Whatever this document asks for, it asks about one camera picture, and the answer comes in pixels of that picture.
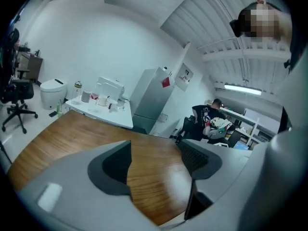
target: white wall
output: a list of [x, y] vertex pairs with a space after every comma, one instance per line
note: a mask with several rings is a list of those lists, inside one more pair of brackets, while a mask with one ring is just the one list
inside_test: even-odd
[[[274, 133], [278, 133], [278, 129], [280, 126], [280, 122], [267, 117], [265, 115], [262, 115], [254, 110], [250, 110], [250, 109], [245, 109], [245, 116], [249, 117], [255, 121], [257, 121], [257, 119], [259, 118], [259, 124], [262, 125], [263, 127], [267, 128], [268, 130], [274, 132]], [[242, 122], [241, 127], [246, 128], [247, 130], [252, 128], [252, 126]]]
[[282, 106], [278, 104], [235, 91], [217, 90], [215, 95], [221, 98], [227, 107], [230, 107], [240, 114], [243, 114], [244, 109], [248, 108], [273, 118], [276, 121], [280, 121]]
[[80, 80], [92, 90], [98, 76], [116, 79], [130, 97], [144, 69], [172, 70], [183, 48], [137, 14], [100, 1], [51, 1], [26, 39], [44, 59], [39, 81]]
[[207, 99], [214, 99], [215, 90], [208, 74], [204, 72], [205, 64], [202, 55], [191, 45], [183, 59], [183, 63], [193, 72], [193, 77], [184, 92], [175, 86], [171, 97], [163, 109], [168, 115], [166, 122], [157, 121], [150, 134], [169, 138], [175, 128], [183, 126], [184, 118], [193, 115], [192, 107], [204, 104]]
[[20, 21], [15, 24], [15, 27], [19, 31], [20, 38], [24, 36], [28, 22], [31, 20], [31, 17], [42, 3], [43, 0], [29, 0], [27, 5], [25, 6], [22, 14], [20, 15]]

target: black office chair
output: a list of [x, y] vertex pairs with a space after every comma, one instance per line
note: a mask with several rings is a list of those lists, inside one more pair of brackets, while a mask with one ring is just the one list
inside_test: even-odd
[[[14, 29], [9, 36], [6, 38], [6, 41], [2, 47], [2, 63], [3, 67], [1, 68], [0, 73], [0, 88], [1, 88], [1, 101], [2, 103], [12, 102], [12, 106], [7, 108], [9, 117], [5, 119], [2, 124], [2, 131], [5, 132], [5, 124], [8, 123], [14, 116], [18, 116], [20, 124], [23, 129], [23, 133], [27, 133], [27, 130], [24, 127], [24, 124], [21, 120], [20, 114], [34, 114], [34, 117], [37, 118], [38, 114], [34, 111], [25, 110], [27, 108], [25, 100], [31, 99], [34, 96], [33, 85], [29, 80], [24, 79], [13, 79], [11, 81], [11, 76], [15, 72], [16, 68], [16, 50], [14, 49], [15, 43], [19, 39], [19, 32], [17, 29]], [[18, 70], [22, 73], [28, 72], [27, 70]]]

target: white countertop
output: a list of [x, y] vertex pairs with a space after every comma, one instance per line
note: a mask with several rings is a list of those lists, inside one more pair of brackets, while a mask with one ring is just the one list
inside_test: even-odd
[[123, 128], [133, 128], [129, 101], [123, 103], [124, 109], [108, 110], [107, 106], [96, 105], [95, 111], [89, 111], [89, 103], [82, 101], [80, 101], [80, 104], [73, 104], [71, 100], [69, 100], [66, 102], [66, 105], [73, 110], [79, 111], [91, 118], [103, 121], [105, 123]]

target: floor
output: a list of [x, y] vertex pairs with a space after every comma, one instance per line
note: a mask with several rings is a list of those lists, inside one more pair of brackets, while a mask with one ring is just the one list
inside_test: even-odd
[[[28, 110], [35, 111], [38, 114], [38, 118], [35, 119], [34, 115], [22, 115], [22, 121], [24, 122], [24, 127], [26, 128], [27, 133], [23, 133], [17, 116], [6, 124], [5, 132], [0, 130], [0, 140], [2, 141], [4, 148], [12, 162], [39, 133], [41, 133], [58, 118], [58, 116], [49, 116], [53, 110], [43, 109], [41, 105], [39, 86], [34, 85], [33, 88], [34, 97], [30, 100], [26, 100], [25, 102], [28, 105]], [[9, 105], [10, 104], [7, 103], [4, 106], [1, 105], [0, 107], [1, 127], [2, 122], [8, 117], [6, 107]], [[64, 113], [68, 111], [65, 104], [62, 107], [62, 111]], [[2, 151], [0, 151], [0, 163], [4, 169], [4, 172], [7, 173], [11, 164]]]

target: white shelf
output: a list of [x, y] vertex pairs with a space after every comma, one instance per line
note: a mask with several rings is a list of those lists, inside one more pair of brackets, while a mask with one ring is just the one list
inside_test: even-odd
[[241, 133], [241, 134], [243, 134], [243, 135], [245, 135], [245, 136], [247, 136], [247, 137], [251, 137], [251, 135], [250, 134], [248, 134], [248, 133], [246, 133], [246, 132], [244, 132], [244, 131], [242, 131], [242, 130], [240, 130], [239, 128], [236, 128], [235, 129], [236, 131], [238, 131], [239, 133]]
[[258, 139], [255, 138], [255, 137], [251, 137], [251, 140], [252, 140], [252, 141], [255, 141], [255, 142], [257, 142], [257, 143], [263, 143], [262, 141], [258, 140]]
[[236, 112], [234, 112], [232, 110], [228, 110], [228, 109], [225, 109], [225, 108], [220, 108], [220, 110], [221, 110], [221, 112], [227, 113], [228, 115], [233, 116], [233, 117], [237, 118], [238, 120], [241, 120], [244, 123], [247, 123], [249, 125], [253, 126], [254, 124], [257, 123], [253, 119], [250, 119], [250, 118], [248, 118], [248, 117], [246, 117], [244, 115], [241, 115], [239, 113], [236, 113]]

